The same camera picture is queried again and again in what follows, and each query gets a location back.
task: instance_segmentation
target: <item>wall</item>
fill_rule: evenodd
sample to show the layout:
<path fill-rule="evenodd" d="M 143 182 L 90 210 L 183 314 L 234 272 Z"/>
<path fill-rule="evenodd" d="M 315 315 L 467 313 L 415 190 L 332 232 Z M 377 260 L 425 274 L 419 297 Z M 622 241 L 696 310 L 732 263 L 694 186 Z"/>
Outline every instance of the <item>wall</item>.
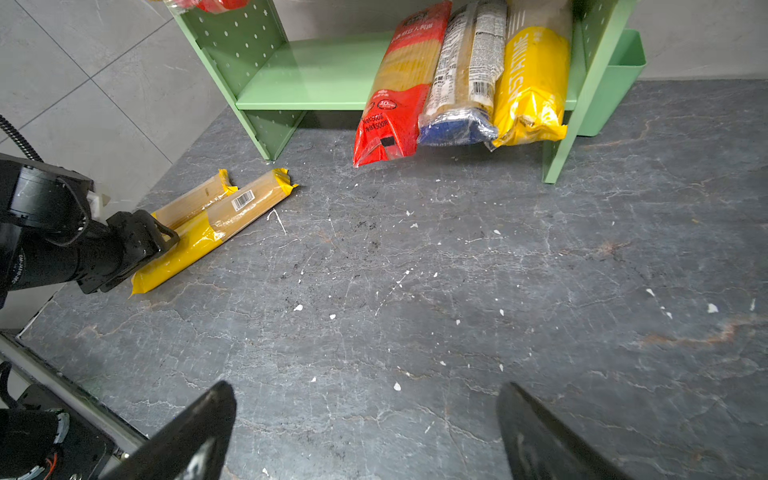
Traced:
<path fill-rule="evenodd" d="M 0 0 L 0 114 L 51 164 L 131 210 L 226 102 L 162 3 Z M 23 157 L 4 134 L 0 151 Z M 17 329 L 56 287 L 16 292 Z"/>
<path fill-rule="evenodd" d="M 394 29 L 408 14 L 434 3 L 274 1 L 291 40 Z M 767 0 L 641 0 L 629 21 L 643 35 L 646 79 L 768 78 L 765 25 Z"/>

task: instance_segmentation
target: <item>marble floor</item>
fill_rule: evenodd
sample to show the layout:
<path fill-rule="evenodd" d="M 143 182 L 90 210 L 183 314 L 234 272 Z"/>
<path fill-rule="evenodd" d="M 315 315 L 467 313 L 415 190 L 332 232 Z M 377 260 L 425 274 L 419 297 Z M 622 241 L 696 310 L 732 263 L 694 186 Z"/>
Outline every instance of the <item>marble floor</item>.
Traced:
<path fill-rule="evenodd" d="M 555 186 L 535 144 L 354 169 L 356 112 L 268 164 L 225 112 L 142 205 L 274 165 L 282 226 L 145 295 L 66 286 L 22 341 L 148 435 L 231 382 L 223 478 L 510 478 L 512 380 L 636 478 L 765 478 L 767 105 L 641 82 Z"/>

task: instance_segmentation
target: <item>black cable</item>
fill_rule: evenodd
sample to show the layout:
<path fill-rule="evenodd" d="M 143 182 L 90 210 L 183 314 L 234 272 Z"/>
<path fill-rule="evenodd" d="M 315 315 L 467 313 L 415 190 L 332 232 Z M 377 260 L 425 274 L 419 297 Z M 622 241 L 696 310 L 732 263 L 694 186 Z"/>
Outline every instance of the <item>black cable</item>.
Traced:
<path fill-rule="evenodd" d="M 11 122 L 5 120 L 5 117 L 0 115 L 0 128 L 5 132 L 6 135 L 8 135 L 11 140 L 13 140 L 13 143 L 16 144 L 16 146 L 24 152 L 24 155 L 27 156 L 29 160 L 34 160 L 38 162 L 43 162 L 43 159 L 40 158 L 40 155 L 38 155 L 38 152 L 35 151 L 34 148 L 29 144 L 26 138 L 22 134 L 18 132 L 18 130 L 15 129 L 13 125 L 11 125 Z"/>
<path fill-rule="evenodd" d="M 0 400 L 10 409 L 18 408 L 18 402 L 8 393 L 8 377 L 11 375 L 10 362 L 0 363 Z"/>

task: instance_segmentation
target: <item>red pasta package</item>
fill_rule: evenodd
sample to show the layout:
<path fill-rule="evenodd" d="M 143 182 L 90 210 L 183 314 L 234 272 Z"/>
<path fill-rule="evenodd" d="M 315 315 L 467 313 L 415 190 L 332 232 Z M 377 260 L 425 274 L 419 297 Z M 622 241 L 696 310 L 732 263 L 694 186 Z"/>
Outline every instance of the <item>red pasta package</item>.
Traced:
<path fill-rule="evenodd" d="M 355 137 L 354 165 L 416 153 L 419 115 L 435 75 L 451 2 L 406 18 L 384 54 Z"/>

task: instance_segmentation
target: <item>green metal shelf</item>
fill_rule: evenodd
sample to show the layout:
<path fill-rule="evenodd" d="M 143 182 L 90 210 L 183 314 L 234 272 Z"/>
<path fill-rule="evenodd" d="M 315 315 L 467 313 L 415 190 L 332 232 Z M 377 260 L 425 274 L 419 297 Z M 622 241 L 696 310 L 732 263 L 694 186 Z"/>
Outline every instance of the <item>green metal shelf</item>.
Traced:
<path fill-rule="evenodd" d="M 557 180 L 578 134 L 599 132 L 645 65 L 639 34 L 624 31 L 636 1 L 574 0 L 568 136 L 544 142 L 544 182 Z M 362 110 L 392 38 L 288 42 L 271 0 L 219 15 L 191 10 L 176 20 L 267 160 L 280 154 L 306 111 Z"/>

